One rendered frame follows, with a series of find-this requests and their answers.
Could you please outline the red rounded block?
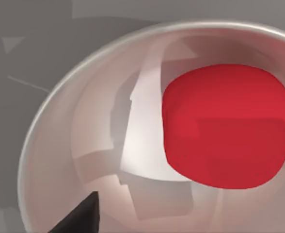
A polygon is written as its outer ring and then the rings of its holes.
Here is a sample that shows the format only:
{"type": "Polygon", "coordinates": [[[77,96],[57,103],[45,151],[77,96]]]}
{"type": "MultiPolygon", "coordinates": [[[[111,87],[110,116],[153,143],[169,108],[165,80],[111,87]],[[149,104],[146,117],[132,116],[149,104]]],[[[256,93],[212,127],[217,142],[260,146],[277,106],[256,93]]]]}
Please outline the red rounded block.
{"type": "Polygon", "coordinates": [[[285,162],[285,87],[262,69],[189,71],[166,87],[162,119],[168,164],[195,182],[253,188],[285,162]]]}

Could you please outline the white bowl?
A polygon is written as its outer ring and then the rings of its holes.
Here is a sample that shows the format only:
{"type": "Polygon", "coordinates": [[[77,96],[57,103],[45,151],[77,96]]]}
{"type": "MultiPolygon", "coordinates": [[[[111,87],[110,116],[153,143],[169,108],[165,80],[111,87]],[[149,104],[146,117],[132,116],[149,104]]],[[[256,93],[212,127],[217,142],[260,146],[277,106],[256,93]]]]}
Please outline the white bowl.
{"type": "Polygon", "coordinates": [[[159,24],[86,58],[27,134],[18,171],[26,230],[48,233],[97,191],[99,233],[285,233],[285,162],[263,185],[225,189],[181,175],[166,159],[166,87],[228,64],[267,71],[285,87],[285,32],[229,21],[159,24]]]}

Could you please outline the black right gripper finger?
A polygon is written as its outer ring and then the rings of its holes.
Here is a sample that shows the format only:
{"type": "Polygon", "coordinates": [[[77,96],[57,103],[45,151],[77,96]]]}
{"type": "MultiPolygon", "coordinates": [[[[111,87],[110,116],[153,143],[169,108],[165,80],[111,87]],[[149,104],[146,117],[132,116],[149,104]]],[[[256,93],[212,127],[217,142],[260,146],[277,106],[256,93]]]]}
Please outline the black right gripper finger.
{"type": "Polygon", "coordinates": [[[48,233],[99,233],[99,195],[92,192],[48,233]]]}

